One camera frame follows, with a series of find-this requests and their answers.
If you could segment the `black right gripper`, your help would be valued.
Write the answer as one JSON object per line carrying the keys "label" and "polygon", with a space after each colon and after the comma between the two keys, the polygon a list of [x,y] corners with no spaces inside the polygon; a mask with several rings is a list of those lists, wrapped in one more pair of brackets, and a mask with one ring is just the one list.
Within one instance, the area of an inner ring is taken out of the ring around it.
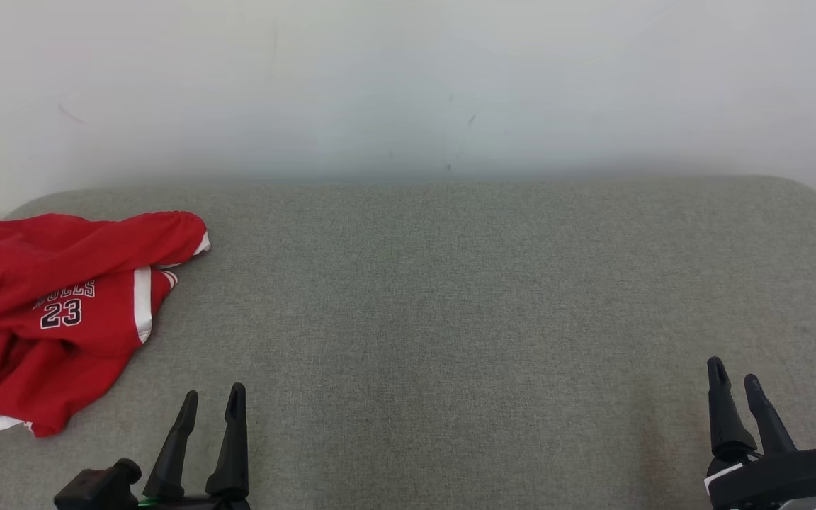
{"label": "black right gripper", "polygon": [[[707,359],[711,451],[719,461],[746,461],[757,451],[732,397],[732,383],[718,356]],[[713,509],[769,509],[816,497],[816,449],[798,451],[780,414],[755,374],[744,377],[746,400],[758,427],[763,458],[705,478]]]}

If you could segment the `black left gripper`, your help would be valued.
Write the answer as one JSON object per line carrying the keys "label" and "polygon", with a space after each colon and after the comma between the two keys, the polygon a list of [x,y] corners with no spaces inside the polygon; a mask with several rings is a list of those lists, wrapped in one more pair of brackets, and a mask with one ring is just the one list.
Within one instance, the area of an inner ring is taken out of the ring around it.
{"label": "black left gripper", "polygon": [[250,510],[249,446],[247,445],[246,388],[233,384],[224,413],[225,432],[208,494],[185,496],[182,485],[188,438],[196,425],[198,392],[188,391],[143,490],[145,500],[134,509]]}

